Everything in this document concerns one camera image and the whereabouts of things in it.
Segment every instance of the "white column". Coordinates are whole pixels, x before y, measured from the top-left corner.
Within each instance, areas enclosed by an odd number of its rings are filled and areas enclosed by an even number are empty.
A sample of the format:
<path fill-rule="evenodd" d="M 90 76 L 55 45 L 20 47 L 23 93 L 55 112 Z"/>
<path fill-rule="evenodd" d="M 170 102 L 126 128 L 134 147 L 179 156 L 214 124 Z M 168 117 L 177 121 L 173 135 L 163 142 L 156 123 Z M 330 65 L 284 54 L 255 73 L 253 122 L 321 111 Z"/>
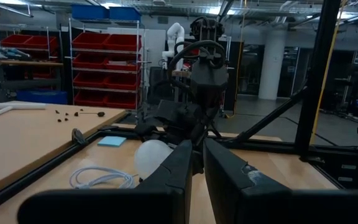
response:
<path fill-rule="evenodd" d="M 286 30 L 270 30 L 266 34 L 264 62 L 259 85 L 260 99 L 277 99 L 286 38 Z"/>

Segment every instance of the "concrete floor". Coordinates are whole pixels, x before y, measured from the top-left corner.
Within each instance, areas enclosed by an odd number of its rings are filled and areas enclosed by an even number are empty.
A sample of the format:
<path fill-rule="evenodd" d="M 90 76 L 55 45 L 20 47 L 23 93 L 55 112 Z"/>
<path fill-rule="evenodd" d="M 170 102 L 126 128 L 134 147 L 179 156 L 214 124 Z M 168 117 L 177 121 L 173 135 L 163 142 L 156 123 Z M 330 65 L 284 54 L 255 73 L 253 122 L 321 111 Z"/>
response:
<path fill-rule="evenodd" d="M 260 100 L 256 96 L 239 95 L 236 115 L 233 118 L 216 118 L 216 127 L 222 133 L 240 133 L 252 127 L 286 100 Z M 257 134 L 276 136 L 286 142 L 294 142 L 301 104 L 295 105 L 281 117 L 275 119 Z M 128 117 L 123 123 L 134 123 L 134 117 Z M 358 122 L 349 121 L 332 114 L 320 113 L 314 144 L 331 146 L 358 146 Z"/>

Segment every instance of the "blue storage bin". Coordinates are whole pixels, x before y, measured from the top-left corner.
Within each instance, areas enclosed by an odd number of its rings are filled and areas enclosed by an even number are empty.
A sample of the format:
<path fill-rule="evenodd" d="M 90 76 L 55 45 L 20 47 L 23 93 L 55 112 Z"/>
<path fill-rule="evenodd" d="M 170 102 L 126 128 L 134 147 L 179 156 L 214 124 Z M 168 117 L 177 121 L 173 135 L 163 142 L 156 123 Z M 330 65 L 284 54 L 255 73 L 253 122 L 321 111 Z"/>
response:
<path fill-rule="evenodd" d="M 103 6 L 71 5 L 71 16 L 74 19 L 109 19 L 109 10 Z"/>
<path fill-rule="evenodd" d="M 134 7 L 110 7 L 110 19 L 140 22 L 140 17 Z"/>
<path fill-rule="evenodd" d="M 16 92 L 16 99 L 36 103 L 67 104 L 67 92 L 55 90 L 22 90 Z"/>

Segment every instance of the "ceiling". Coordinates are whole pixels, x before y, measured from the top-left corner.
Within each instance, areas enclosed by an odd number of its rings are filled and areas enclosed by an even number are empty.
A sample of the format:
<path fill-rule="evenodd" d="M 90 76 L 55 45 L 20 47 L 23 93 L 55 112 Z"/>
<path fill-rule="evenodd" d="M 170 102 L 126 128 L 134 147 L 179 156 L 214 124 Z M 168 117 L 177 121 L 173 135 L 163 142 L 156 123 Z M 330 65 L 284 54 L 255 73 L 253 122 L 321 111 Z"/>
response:
<path fill-rule="evenodd" d="M 153 0 L 95 0 L 105 6 L 132 6 L 145 15 L 161 16 L 216 16 L 223 0 L 165 0 L 164 6 L 156 6 Z M 247 20 L 268 22 L 296 22 L 308 16 L 319 13 L 323 0 L 235 0 L 228 17 L 242 18 L 245 14 Z M 25 7 L 23 2 L 56 11 L 70 10 L 72 4 L 89 4 L 85 0 L 0 0 L 0 3 L 10 3 L 13 8 Z M 358 0 L 349 0 L 345 8 L 345 16 L 358 16 Z"/>

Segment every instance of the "workbench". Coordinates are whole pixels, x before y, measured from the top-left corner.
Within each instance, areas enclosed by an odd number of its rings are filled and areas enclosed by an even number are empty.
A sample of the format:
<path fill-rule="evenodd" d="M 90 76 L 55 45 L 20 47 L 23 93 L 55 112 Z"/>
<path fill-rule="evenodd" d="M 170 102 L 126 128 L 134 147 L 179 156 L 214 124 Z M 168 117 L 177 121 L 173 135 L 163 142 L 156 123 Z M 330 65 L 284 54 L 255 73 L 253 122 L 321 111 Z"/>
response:
<path fill-rule="evenodd" d="M 62 113 L 70 114 L 83 108 L 86 111 L 95 108 L 79 106 L 48 105 L 45 111 L 10 111 L 0 116 L 0 183 L 1 180 L 14 180 L 20 175 L 30 172 L 70 145 L 71 129 L 79 128 L 85 136 L 95 132 L 104 124 L 113 124 L 124 116 L 124 110 L 106 109 L 106 116 L 98 118 L 87 116 L 71 118 L 67 123 L 55 120 Z M 118 124 L 124 128 L 133 128 L 127 124 Z M 279 138 L 253 136 L 253 139 L 278 141 Z M 27 188 L 0 205 L 0 223 L 15 223 L 20 204 L 37 192 L 51 189 L 69 189 L 68 180 L 71 174 L 85 166 L 105 166 L 135 174 L 134 153 L 141 142 L 126 140 L 120 147 L 97 146 L 96 140 L 80 152 L 58 165 L 49 173 L 29 185 Z M 275 179 L 292 189 L 335 189 L 332 183 L 323 177 L 308 163 L 301 162 L 298 156 L 267 152 L 243 151 L 232 149 L 232 152 L 248 161 L 265 175 Z M 100 172 L 88 171 L 80 176 L 80 181 L 98 177 Z M 101 188 L 116 188 L 121 180 L 114 180 L 113 185 L 99 185 Z M 205 176 L 197 174 L 193 177 L 191 192 L 190 223 L 215 223 Z"/>
<path fill-rule="evenodd" d="M 26 80 L 5 80 L 4 66 L 27 66 L 27 67 L 50 67 L 55 70 L 55 78 L 48 79 L 26 79 Z M 8 90 L 21 90 L 27 88 L 37 88 L 44 86 L 54 86 L 56 90 L 62 87 L 62 76 L 60 69 L 62 63 L 57 62 L 33 62 L 18 60 L 0 60 L 0 102 L 8 100 Z"/>

